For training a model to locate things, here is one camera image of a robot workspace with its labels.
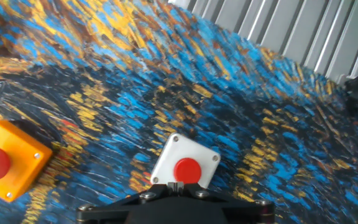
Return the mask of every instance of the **painted surface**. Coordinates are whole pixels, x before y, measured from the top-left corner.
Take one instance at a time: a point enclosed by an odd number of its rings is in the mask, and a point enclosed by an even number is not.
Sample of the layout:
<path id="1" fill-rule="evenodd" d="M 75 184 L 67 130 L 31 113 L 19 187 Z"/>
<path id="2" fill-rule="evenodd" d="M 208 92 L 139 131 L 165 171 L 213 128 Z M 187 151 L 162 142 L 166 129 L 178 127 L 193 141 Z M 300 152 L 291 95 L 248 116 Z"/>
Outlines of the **painted surface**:
<path id="1" fill-rule="evenodd" d="M 150 186 L 172 132 L 221 153 L 211 188 L 278 223 L 358 223 L 358 117 L 321 75 L 158 1 L 0 0 L 0 119 L 55 154 L 0 223 L 73 223 Z"/>

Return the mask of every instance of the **screw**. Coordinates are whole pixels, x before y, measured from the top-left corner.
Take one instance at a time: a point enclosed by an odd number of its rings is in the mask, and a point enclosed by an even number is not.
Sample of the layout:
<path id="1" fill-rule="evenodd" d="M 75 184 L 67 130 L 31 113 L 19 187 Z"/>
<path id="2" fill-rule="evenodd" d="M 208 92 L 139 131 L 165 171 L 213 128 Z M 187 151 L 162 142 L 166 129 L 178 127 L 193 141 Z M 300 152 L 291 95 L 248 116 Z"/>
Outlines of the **screw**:
<path id="1" fill-rule="evenodd" d="M 206 197 L 209 196 L 209 193 L 208 193 L 208 191 L 206 191 L 206 190 L 197 190 L 197 191 L 196 191 L 196 196 L 197 196 L 198 198 L 206 198 Z"/>
<path id="2" fill-rule="evenodd" d="M 154 198 L 155 196 L 157 196 L 157 195 L 153 192 L 144 192 L 139 196 L 139 198 L 145 199 L 145 200 L 150 200 L 150 199 Z"/>
<path id="3" fill-rule="evenodd" d="M 90 204 L 85 204 L 78 207 L 80 211 L 87 211 L 87 210 L 91 210 L 92 208 L 93 206 Z"/>
<path id="4" fill-rule="evenodd" d="M 272 202 L 269 200 L 266 200 L 266 199 L 257 199 L 257 200 L 255 200 L 255 203 L 258 205 L 269 205 Z"/>

